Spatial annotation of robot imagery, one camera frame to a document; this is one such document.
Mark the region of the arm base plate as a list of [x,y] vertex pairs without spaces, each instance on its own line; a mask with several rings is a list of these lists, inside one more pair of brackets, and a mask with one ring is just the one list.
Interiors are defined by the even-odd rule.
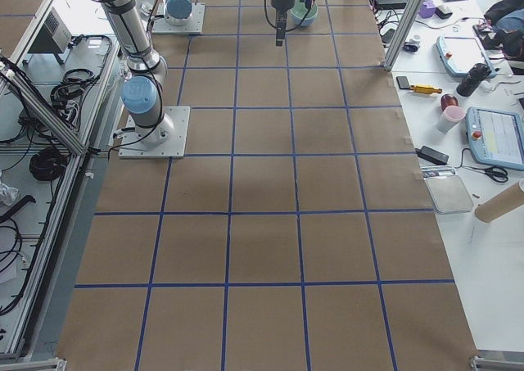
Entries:
[[192,13],[187,19],[164,18],[164,5],[160,4],[153,22],[153,34],[200,35],[204,25],[206,6],[204,3],[193,3]]
[[134,131],[124,134],[124,146],[119,149],[119,158],[183,158],[190,111],[189,106],[165,106],[164,119],[151,134],[147,129],[136,127],[132,116],[128,115],[126,126],[134,128]]

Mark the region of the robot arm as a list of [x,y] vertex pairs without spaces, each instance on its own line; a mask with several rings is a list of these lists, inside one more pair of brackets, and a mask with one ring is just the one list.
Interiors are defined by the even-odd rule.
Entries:
[[96,1],[101,3],[132,72],[124,84],[122,101],[134,121],[138,141],[147,147],[158,146],[174,132],[163,104],[165,59],[153,48],[135,0]]
[[168,24],[186,25],[192,17],[192,0],[165,0],[164,16]]

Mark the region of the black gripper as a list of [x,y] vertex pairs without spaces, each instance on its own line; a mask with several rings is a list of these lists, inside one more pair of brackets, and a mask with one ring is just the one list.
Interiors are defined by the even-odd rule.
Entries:
[[282,46],[286,37],[287,12],[294,6],[295,0],[271,0],[275,10],[275,44]]

